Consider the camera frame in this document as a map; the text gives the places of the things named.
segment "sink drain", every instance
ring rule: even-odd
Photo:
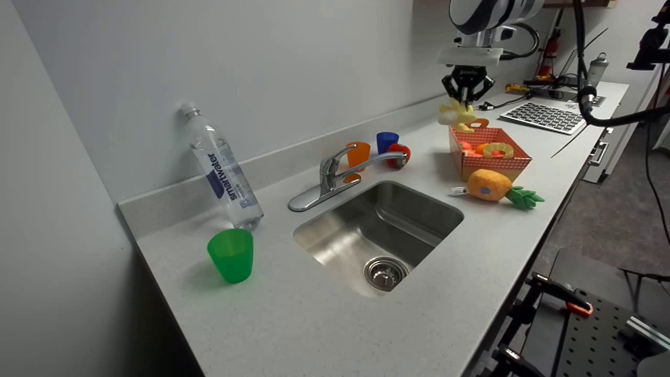
[[[406,267],[391,258],[375,258],[364,264],[364,276],[379,290],[391,290],[406,276]]]

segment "white countertop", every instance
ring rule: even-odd
[[[608,116],[626,85],[601,83]],[[204,374],[460,374],[498,308],[539,242],[601,129],[587,128],[562,153],[570,136],[503,126],[531,164],[514,183],[544,197],[533,212],[450,197],[462,183],[447,154],[447,128],[417,124],[402,133],[409,164],[391,171],[368,167],[362,183],[306,212],[287,200],[315,183],[314,170],[258,191],[266,212],[256,230],[249,281],[225,287],[204,242],[221,228],[218,209],[137,238]],[[293,230],[381,180],[396,180],[462,209],[462,223],[391,293],[362,298],[293,242]]]

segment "water bottle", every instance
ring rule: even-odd
[[[237,164],[227,140],[192,104],[182,104],[184,115],[195,132],[190,144],[196,161],[206,171],[212,192],[223,203],[227,220],[234,228],[253,228],[263,212]]]
[[[591,66],[587,66],[587,85],[591,88],[597,88],[601,77],[604,75],[604,68],[606,68],[608,61],[606,61],[606,55],[601,51],[597,58],[591,61]]]

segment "stainless steel sink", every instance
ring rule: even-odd
[[[414,269],[459,223],[462,212],[396,181],[302,223],[293,238],[354,290],[379,298]]]

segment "basket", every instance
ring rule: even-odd
[[[514,157],[483,157],[483,154],[465,154],[460,143],[483,144],[483,143],[507,143],[513,146]],[[509,180],[514,180],[526,165],[529,154],[503,129],[503,128],[478,128],[474,132],[455,132],[450,128],[452,157],[460,171],[460,177],[467,180],[474,170],[496,170]]]

